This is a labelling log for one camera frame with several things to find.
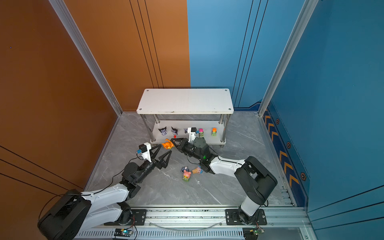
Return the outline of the black purple kuromi figure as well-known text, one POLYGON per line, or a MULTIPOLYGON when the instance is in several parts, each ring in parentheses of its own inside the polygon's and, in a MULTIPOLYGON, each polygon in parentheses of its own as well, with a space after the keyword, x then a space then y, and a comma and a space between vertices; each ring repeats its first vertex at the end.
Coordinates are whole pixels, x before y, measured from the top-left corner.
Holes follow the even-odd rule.
POLYGON ((166 136, 167 135, 167 127, 164 127, 164 128, 160 128, 159 129, 159 132, 161 133, 162 136, 166 136))

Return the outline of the orange fox toy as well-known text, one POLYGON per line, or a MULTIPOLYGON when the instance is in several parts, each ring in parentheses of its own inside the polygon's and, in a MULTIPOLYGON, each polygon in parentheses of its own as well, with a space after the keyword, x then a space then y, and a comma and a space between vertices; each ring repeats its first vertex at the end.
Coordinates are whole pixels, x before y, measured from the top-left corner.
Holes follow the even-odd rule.
POLYGON ((170 150, 172 149, 175 145, 172 141, 172 138, 170 139, 165 139, 165 142, 161 144, 163 146, 164 149, 166 150, 170 150))

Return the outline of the pink pig toy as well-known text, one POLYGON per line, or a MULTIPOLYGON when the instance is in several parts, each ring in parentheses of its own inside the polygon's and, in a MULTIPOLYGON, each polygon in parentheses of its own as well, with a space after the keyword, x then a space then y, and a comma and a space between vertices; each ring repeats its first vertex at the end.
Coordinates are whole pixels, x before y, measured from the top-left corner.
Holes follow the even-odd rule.
POLYGON ((184 170, 183 171, 183 181, 185 182, 189 182, 190 181, 190 178, 191 178, 191 175, 192 173, 187 171, 187 170, 184 170))

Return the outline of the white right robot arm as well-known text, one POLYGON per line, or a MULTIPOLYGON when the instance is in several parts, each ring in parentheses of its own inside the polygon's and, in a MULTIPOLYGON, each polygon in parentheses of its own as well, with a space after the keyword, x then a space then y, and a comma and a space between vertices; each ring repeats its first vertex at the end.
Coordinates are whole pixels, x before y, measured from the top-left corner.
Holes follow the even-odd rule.
POLYGON ((238 209, 238 219, 244 225, 257 222, 257 211, 266 204, 278 184, 276 177, 257 158, 225 159, 213 152, 204 138, 193 141, 173 138, 171 142, 179 152, 199 160, 203 172, 236 178, 247 195, 238 209))

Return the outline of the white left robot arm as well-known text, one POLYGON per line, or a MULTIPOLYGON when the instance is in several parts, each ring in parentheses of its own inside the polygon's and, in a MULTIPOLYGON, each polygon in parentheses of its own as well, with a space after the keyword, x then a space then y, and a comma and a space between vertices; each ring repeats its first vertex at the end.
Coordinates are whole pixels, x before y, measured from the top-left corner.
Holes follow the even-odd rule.
POLYGON ((129 162, 122 170, 122 180, 102 190, 79 192, 69 190, 44 216, 39 218, 38 229, 48 240, 72 240, 82 231, 103 224, 134 224, 134 214, 127 201, 141 189, 140 184, 155 169, 168 166, 172 151, 158 156, 161 145, 139 146, 143 163, 129 162))

